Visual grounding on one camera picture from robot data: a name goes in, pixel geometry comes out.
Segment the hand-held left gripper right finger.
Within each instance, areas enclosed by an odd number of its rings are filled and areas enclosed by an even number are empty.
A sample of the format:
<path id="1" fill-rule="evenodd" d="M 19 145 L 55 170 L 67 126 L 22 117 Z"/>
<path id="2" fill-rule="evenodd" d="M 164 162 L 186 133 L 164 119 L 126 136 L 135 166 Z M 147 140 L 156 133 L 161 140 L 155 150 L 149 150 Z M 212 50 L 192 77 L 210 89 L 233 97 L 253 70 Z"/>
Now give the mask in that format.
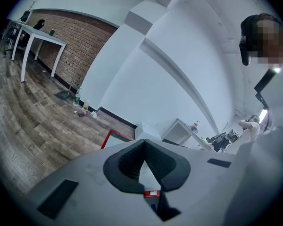
<path id="1" fill-rule="evenodd" d="M 161 185 L 157 211 L 145 214 L 145 226 L 225 226 L 238 186 L 237 155 L 145 140 L 145 157 Z"/>

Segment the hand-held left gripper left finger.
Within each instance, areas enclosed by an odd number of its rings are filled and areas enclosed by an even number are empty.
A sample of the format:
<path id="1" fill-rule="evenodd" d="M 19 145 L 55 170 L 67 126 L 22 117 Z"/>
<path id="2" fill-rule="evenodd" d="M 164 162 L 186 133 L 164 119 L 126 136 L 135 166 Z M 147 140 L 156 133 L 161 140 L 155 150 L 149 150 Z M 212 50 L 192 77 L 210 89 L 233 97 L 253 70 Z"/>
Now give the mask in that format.
<path id="1" fill-rule="evenodd" d="M 40 181 L 22 200 L 22 209 L 37 226 L 158 226 L 163 223 L 142 194 L 119 191 L 105 177 L 105 160 L 134 142 L 81 155 Z M 38 209 L 64 181 L 76 187 L 55 218 Z"/>

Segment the white table with clutter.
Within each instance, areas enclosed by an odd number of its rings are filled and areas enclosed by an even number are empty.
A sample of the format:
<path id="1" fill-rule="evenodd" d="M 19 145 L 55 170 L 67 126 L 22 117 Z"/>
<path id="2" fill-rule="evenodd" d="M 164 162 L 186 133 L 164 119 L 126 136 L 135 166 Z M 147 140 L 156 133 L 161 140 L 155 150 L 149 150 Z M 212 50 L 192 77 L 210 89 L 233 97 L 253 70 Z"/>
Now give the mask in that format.
<path id="1" fill-rule="evenodd" d="M 162 141 L 190 149 L 214 151 L 213 146 L 201 139 L 186 123 L 176 119 L 169 129 L 161 136 Z"/>

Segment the clear water bottle green label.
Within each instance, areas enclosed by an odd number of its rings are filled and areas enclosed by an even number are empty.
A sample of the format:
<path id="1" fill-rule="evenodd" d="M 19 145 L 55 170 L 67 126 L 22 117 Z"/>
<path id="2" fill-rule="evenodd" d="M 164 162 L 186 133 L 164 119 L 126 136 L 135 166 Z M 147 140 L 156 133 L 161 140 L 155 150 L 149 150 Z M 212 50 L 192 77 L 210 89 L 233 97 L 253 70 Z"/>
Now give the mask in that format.
<path id="1" fill-rule="evenodd" d="M 81 91 L 82 91 L 82 86 L 79 87 L 77 90 L 74 100 L 73 100 L 73 106 L 78 106 L 81 98 Z"/>

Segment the black monitor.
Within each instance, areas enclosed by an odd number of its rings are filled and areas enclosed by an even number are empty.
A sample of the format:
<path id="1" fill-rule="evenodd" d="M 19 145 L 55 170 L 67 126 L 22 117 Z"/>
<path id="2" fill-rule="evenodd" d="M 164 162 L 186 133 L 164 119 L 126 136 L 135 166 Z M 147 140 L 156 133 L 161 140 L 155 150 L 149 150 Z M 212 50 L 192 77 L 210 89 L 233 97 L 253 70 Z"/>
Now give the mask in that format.
<path id="1" fill-rule="evenodd" d="M 277 72 L 274 69 L 268 69 L 262 79 L 254 87 L 254 90 L 256 91 L 255 97 L 263 105 L 263 109 L 268 110 L 268 106 L 264 98 L 262 97 L 261 92 L 276 74 Z"/>

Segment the black office chair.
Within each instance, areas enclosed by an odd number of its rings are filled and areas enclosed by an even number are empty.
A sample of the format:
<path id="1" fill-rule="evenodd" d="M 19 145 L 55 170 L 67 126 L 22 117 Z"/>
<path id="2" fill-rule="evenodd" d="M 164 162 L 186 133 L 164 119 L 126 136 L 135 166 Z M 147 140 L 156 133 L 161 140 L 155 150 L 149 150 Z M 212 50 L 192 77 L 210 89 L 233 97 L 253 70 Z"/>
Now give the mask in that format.
<path id="1" fill-rule="evenodd" d="M 36 30 L 40 30 L 45 24 L 45 20 L 44 19 L 40 19 L 35 26 L 33 26 L 34 29 Z M 30 35 L 26 32 L 26 31 L 22 31 L 20 33 L 20 37 L 17 43 L 17 47 L 21 47 L 24 48 L 27 46 L 28 44 L 28 40 L 30 38 Z"/>

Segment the long-handled dustpan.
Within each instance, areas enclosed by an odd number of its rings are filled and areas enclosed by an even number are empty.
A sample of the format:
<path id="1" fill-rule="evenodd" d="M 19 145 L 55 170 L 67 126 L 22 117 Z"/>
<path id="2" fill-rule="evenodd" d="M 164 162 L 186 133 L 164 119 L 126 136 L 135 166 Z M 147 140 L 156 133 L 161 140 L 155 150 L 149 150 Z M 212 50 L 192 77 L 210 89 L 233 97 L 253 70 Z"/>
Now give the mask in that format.
<path id="1" fill-rule="evenodd" d="M 75 69 L 75 72 L 74 72 L 73 77 L 72 77 L 72 79 L 71 79 L 71 82 L 70 82 L 70 84 L 69 84 L 68 91 L 63 90 L 63 91 L 61 91 L 61 92 L 55 94 L 55 96 L 56 96 L 57 98 L 59 98 L 59 99 L 61 99 L 61 100 L 63 100 L 63 101 L 66 101 L 66 100 L 69 98 L 69 94 L 70 94 L 70 92 L 71 92 L 71 87 L 72 87 L 72 84 L 73 84 L 73 81 L 74 81 L 76 72 L 77 72 L 78 68 L 80 67 L 81 63 L 82 63 L 82 60 L 80 60 L 80 62 L 78 63 L 78 65 L 77 65 L 77 67 L 76 67 L 76 69 Z"/>

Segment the white table by brick wall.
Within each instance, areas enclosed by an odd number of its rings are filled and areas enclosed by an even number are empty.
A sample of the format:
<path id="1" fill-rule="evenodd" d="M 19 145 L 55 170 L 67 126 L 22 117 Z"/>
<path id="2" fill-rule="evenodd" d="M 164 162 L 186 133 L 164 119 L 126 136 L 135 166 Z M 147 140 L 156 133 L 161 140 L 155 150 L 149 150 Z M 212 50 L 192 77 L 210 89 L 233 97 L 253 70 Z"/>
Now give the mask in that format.
<path id="1" fill-rule="evenodd" d="M 25 25 L 25 24 L 22 24 L 20 22 L 17 22 L 17 24 L 20 26 L 20 30 L 19 30 L 18 36 L 16 38 L 16 41 L 15 41 L 15 44 L 14 44 L 14 47 L 13 47 L 13 50 L 12 50 L 12 57 L 11 57 L 12 61 L 14 61 L 14 59 L 15 59 L 15 53 L 16 53 L 16 49 L 17 49 L 18 42 L 19 42 L 19 39 L 20 39 L 20 35 L 22 34 L 22 31 L 24 31 L 24 32 L 26 32 L 27 34 L 30 35 L 30 38 L 28 40 L 28 44 L 27 44 L 26 49 L 25 49 L 24 58 L 23 58 L 23 61 L 22 61 L 22 66 L 21 66 L 21 78 L 20 78 L 21 82 L 25 81 L 26 63 L 27 63 L 30 48 L 31 48 L 31 45 L 32 45 L 32 42 L 33 42 L 34 39 L 40 39 L 41 40 L 39 47 L 38 47 L 38 50 L 37 50 L 37 53 L 35 55 L 35 60 L 37 60 L 39 51 L 40 51 L 41 46 L 42 46 L 44 41 L 48 41 L 50 43 L 57 44 L 57 45 L 60 46 L 59 52 L 56 56 L 56 59 L 55 59 L 55 62 L 54 62 L 54 65 L 53 65 L 53 68 L 52 68 L 52 71 L 51 71 L 51 74 L 50 74 L 51 77 L 54 77 L 56 68 L 57 68 L 58 63 L 59 63 L 59 60 L 61 58 L 61 55 L 62 55 L 67 43 L 63 42 L 60 39 L 57 39 L 54 36 L 50 36 L 49 34 L 43 32 L 41 30 L 34 29 L 33 27 L 31 27 L 29 25 Z"/>

